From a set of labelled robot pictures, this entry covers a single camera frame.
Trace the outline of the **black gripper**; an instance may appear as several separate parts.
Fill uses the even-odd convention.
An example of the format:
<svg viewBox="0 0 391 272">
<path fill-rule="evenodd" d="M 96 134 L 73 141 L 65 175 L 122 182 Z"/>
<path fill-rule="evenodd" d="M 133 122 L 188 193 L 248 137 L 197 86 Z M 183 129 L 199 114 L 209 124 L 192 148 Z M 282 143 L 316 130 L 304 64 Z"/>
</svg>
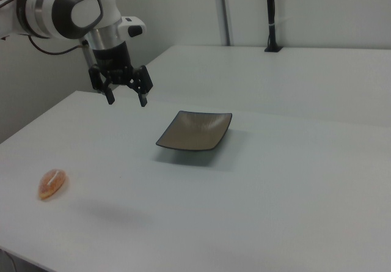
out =
<svg viewBox="0 0 391 272">
<path fill-rule="evenodd" d="M 126 85 L 137 93 L 142 107 L 147 105 L 147 95 L 153 87 L 152 79 L 146 66 L 132 67 L 125 42 L 107 50 L 93 50 L 93 55 L 97 65 L 89 68 L 92 88 L 105 95 L 109 105 L 115 102 L 111 83 Z"/>
</svg>

